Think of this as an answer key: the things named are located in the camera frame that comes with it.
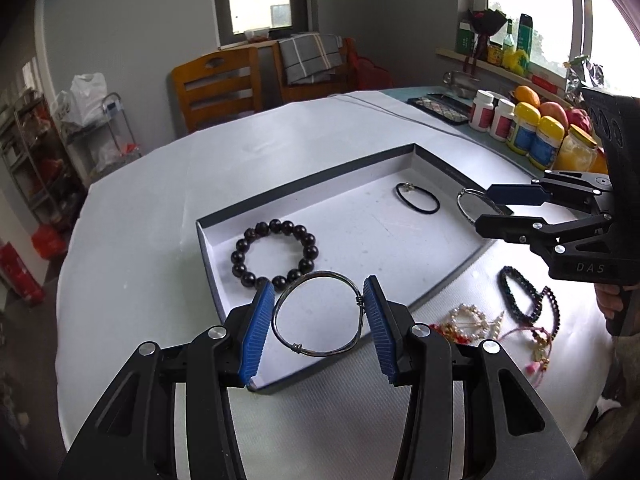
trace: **pink tassel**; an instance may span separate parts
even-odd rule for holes
[[[527,365],[527,367],[525,368],[525,371],[527,372],[527,374],[533,375],[539,369],[540,369],[540,363],[538,361],[533,361],[532,363]]]

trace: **round table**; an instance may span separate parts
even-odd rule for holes
[[[67,447],[141,342],[183,344],[218,323],[196,238],[198,218],[412,142],[483,187],[530,180],[419,110],[379,92],[355,95],[373,105],[348,96],[286,105],[177,140],[91,187],[58,285],[58,410]],[[549,222],[574,218],[553,205],[512,209]],[[496,281],[504,265],[517,267],[538,290],[549,285],[558,297],[562,325],[538,393],[575,445],[610,363],[610,337],[591,285],[556,282],[527,246],[498,241],[414,310],[414,318],[438,322],[460,303],[475,303],[489,319],[497,317],[505,309]],[[551,327],[549,308],[540,323]],[[503,332],[513,326],[506,314]],[[525,336],[510,337],[504,347],[521,367],[530,361]],[[461,471],[462,390],[455,392],[452,469]],[[370,341],[276,392],[233,388],[229,397],[247,478],[392,477],[409,391],[387,383]],[[183,420],[180,407],[177,412]],[[187,478],[183,433],[177,422],[178,474]]]

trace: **apple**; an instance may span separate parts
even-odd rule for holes
[[[556,121],[562,124],[565,131],[569,129],[569,120],[567,119],[566,112],[558,103],[553,101],[542,103],[538,110],[540,111],[540,115],[543,117],[553,117]]]
[[[569,124],[575,124],[578,128],[582,128],[585,132],[591,131],[591,120],[586,110],[580,108],[572,108],[566,113]]]

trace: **blue gripper pad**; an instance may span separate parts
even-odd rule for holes
[[[486,195],[498,205],[543,205],[551,193],[537,184],[493,184]]]
[[[389,383],[393,383],[398,376],[398,365],[396,364],[396,342],[391,335],[391,330],[389,330],[382,311],[382,301],[386,300],[379,298],[375,293],[370,277],[364,281],[362,291],[364,312],[367,314],[367,320],[369,321],[373,344],[376,347],[378,361],[380,362],[380,370],[388,377]]]
[[[242,362],[238,370],[238,376],[244,384],[248,384],[258,373],[262,349],[271,326],[271,314],[275,306],[275,290],[271,282],[266,284],[259,298],[254,298],[254,303],[254,315],[242,341]]]

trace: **floor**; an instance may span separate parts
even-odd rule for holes
[[[8,375],[15,411],[29,416],[24,430],[27,454],[43,480],[57,477],[66,453],[56,392],[57,288],[56,276],[44,285],[45,301],[38,306],[9,298],[0,316],[6,337],[6,345],[0,348],[0,372]]]

